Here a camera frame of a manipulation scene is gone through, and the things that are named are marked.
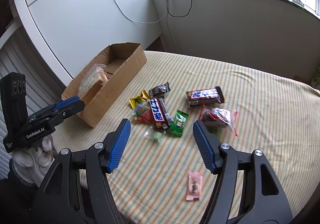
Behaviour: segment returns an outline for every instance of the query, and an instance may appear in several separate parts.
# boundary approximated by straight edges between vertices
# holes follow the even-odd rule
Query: candy bar
[[[162,106],[160,104],[159,98],[154,98],[149,101],[153,119],[155,122],[156,130],[167,130],[169,128],[168,121],[164,116]]]
[[[151,99],[155,98],[155,97],[161,97],[164,96],[165,93],[169,92],[170,86],[169,86],[169,82],[160,85],[160,86],[156,86],[152,89],[149,90],[149,96]]]
[[[195,90],[186,92],[188,108],[193,105],[224,103],[224,97],[219,86],[215,88]]]
[[[201,199],[202,172],[189,172],[187,201],[198,201]]]
[[[165,118],[167,119],[167,122],[168,122],[168,125],[171,125],[173,123],[173,119],[172,117],[169,115],[168,111],[167,111],[167,108],[165,107],[165,104],[164,104],[164,98],[159,98],[159,102],[160,102],[160,105],[162,107],[162,111],[164,113],[164,116]]]
[[[175,134],[179,137],[182,136],[184,125],[188,119],[189,114],[186,114],[180,110],[177,110],[176,116],[174,117],[173,124],[170,126],[170,133]]]
[[[142,102],[146,102],[150,99],[148,93],[145,90],[141,91],[141,94],[139,96],[135,96],[133,98],[129,99],[129,105],[131,109],[135,109],[138,104],[141,104]]]

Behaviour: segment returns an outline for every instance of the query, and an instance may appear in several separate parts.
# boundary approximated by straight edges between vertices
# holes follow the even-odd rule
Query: red candy wrapper
[[[189,172],[187,201],[198,201],[201,199],[202,172]]]
[[[236,131],[236,117],[238,115],[237,110],[230,112],[229,110],[222,108],[206,108],[202,105],[202,109],[199,115],[199,120],[207,127],[216,129],[227,128],[233,132],[234,136],[238,137]]]
[[[137,107],[133,110],[132,114],[133,118],[135,118],[138,123],[151,125],[155,122],[149,102],[138,104]]]

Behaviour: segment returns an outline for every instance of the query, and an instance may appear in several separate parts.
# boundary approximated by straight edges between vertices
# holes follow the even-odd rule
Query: mattress
[[[59,151],[84,150],[114,131],[132,110],[128,99],[142,89],[169,82],[165,97],[169,113],[187,112],[181,138],[164,137],[161,143],[144,137],[150,126],[132,123],[119,167],[108,176],[120,212],[135,223],[198,223],[208,204],[216,176],[204,167],[192,134],[200,107],[188,109],[185,92],[221,86],[225,109],[238,111],[239,137],[223,131],[221,142],[234,149],[260,149],[268,158],[288,197],[295,216],[320,180],[320,92],[303,83],[225,62],[172,53],[146,51],[146,65],[117,98],[103,119],[91,128],[77,116],[54,132]],[[202,199],[186,201],[188,172],[204,173]],[[82,182],[85,185],[85,173]],[[229,218],[237,215],[243,172],[238,171]]]

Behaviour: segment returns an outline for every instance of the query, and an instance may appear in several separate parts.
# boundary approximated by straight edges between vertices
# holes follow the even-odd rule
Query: green candy wrapper
[[[177,110],[173,123],[170,126],[170,133],[181,137],[183,133],[183,128],[184,128],[184,125],[186,124],[188,116],[189,114],[186,114],[180,110]]]

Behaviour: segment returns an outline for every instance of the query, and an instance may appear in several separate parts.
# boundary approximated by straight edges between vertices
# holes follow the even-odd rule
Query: cardboard box
[[[94,64],[105,64],[105,71],[111,78],[79,114],[82,120],[94,127],[146,62],[146,56],[138,43],[110,45],[73,79],[62,93],[62,100],[78,94],[82,79]]]

